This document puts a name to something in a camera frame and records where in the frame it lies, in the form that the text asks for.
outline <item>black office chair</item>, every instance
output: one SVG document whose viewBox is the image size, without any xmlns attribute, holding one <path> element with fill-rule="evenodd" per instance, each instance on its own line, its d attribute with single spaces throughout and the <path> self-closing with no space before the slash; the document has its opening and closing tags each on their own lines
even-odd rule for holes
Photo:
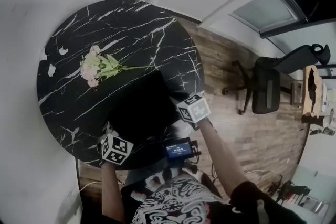
<svg viewBox="0 0 336 224">
<path fill-rule="evenodd" d="M 280 105 L 280 72 L 293 73 L 306 66 L 315 65 L 318 61 L 326 65 L 330 60 L 330 49 L 326 45 L 304 45 L 282 58 L 259 57 L 252 68 L 253 75 L 250 78 L 239 61 L 233 61 L 233 66 L 238 66 L 243 75 L 244 85 L 235 88 L 224 88 L 222 94 L 228 91 L 247 89 L 244 110 L 239 110 L 239 115 L 246 112 L 248 102 L 252 99 L 252 111 L 255 114 L 266 114 L 277 111 Z"/>
</svg>

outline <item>sleeve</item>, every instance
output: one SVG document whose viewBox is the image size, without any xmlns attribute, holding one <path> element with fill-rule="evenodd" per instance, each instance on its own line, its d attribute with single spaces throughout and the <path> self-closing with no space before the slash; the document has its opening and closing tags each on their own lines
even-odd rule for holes
<svg viewBox="0 0 336 224">
<path fill-rule="evenodd" d="M 104 216 L 100 212 L 96 211 L 88 211 L 83 210 L 82 218 L 80 220 L 80 224 L 92 224 L 92 223 L 100 223 L 100 224 L 122 224 L 121 222 Z"/>
<path fill-rule="evenodd" d="M 121 222 L 114 220 L 112 218 L 109 218 L 107 216 L 101 215 L 100 224 L 122 224 Z"/>
<path fill-rule="evenodd" d="M 267 221 L 269 223 L 305 223 L 297 214 L 275 202 L 250 181 L 234 189 L 231 204 L 243 214 L 258 219 L 259 223 L 267 223 Z"/>
</svg>

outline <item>round table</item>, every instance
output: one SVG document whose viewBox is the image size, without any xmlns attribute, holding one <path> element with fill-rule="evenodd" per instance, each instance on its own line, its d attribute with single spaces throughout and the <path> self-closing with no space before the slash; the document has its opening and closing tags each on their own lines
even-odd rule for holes
<svg viewBox="0 0 336 224">
<path fill-rule="evenodd" d="M 81 61 L 92 46 L 99 46 L 102 55 L 113 55 L 125 66 L 154 67 L 123 71 L 92 88 L 80 72 Z M 86 6 L 56 29 L 45 54 L 41 54 L 37 95 L 43 118 L 63 148 L 99 167 L 97 140 L 114 100 L 122 98 L 133 81 L 157 69 L 171 92 L 204 90 L 196 46 L 183 26 L 165 10 L 135 0 L 106 0 Z M 141 152 L 153 149 L 174 130 L 167 128 L 155 141 L 134 145 L 127 165 L 118 169 L 150 164 L 150 158 L 141 159 Z"/>
</svg>

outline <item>cable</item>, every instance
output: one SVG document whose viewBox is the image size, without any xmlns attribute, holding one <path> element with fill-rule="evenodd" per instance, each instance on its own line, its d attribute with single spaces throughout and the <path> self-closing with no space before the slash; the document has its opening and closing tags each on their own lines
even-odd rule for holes
<svg viewBox="0 0 336 224">
<path fill-rule="evenodd" d="M 250 173 L 253 173 L 253 172 L 273 172 L 273 173 L 278 174 L 278 172 L 273 171 L 273 170 L 254 170 L 254 171 L 245 173 L 245 175 L 250 174 Z"/>
<path fill-rule="evenodd" d="M 197 152 L 198 152 L 198 146 L 192 146 L 192 150 L 193 150 L 194 153 L 197 153 Z M 191 162 L 192 164 L 198 164 L 198 162 L 200 161 L 199 158 L 200 158 L 199 155 L 196 155 L 196 161 L 195 161 L 195 162 L 190 161 L 190 162 Z"/>
<path fill-rule="evenodd" d="M 213 180 L 212 180 L 212 184 L 213 184 L 218 178 L 216 171 L 215 171 L 214 163 L 211 164 L 211 176 L 213 177 Z"/>
<path fill-rule="evenodd" d="M 123 185 L 125 185 L 125 183 L 123 182 L 123 181 L 121 181 L 121 180 L 119 180 L 119 179 L 117 179 L 118 180 L 118 182 L 120 183 L 120 184 L 123 184 Z M 91 185 L 91 184 L 94 184 L 94 183 L 101 183 L 101 181 L 93 181 L 93 182 L 91 182 L 91 183 L 89 183 L 89 184 L 86 184 L 84 187 L 82 187 L 81 188 L 81 190 L 78 192 L 78 193 L 80 193 L 83 189 L 85 189 L 87 186 L 89 186 L 89 185 Z"/>
<path fill-rule="evenodd" d="M 93 182 L 91 182 L 89 184 L 86 184 L 84 187 L 81 188 L 81 190 L 78 193 L 80 193 L 83 189 L 85 189 L 87 186 L 89 186 L 89 185 L 91 185 L 93 183 L 101 183 L 101 181 L 93 181 Z"/>
</svg>

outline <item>wrist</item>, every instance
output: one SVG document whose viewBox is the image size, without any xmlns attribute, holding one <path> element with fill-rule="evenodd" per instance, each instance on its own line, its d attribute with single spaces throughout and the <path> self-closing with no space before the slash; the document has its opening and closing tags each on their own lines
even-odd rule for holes
<svg viewBox="0 0 336 224">
<path fill-rule="evenodd" d="M 205 126 L 205 125 L 207 125 L 207 124 L 210 124 L 210 125 L 211 125 L 210 120 L 208 119 L 208 117 L 205 117 L 204 119 L 201 119 L 201 120 L 197 123 L 197 125 L 198 125 L 199 127 L 201 127 L 201 126 Z"/>
<path fill-rule="evenodd" d="M 116 165 L 114 163 L 106 161 L 101 165 L 101 168 L 102 169 L 109 169 L 109 170 L 116 170 Z"/>
</svg>

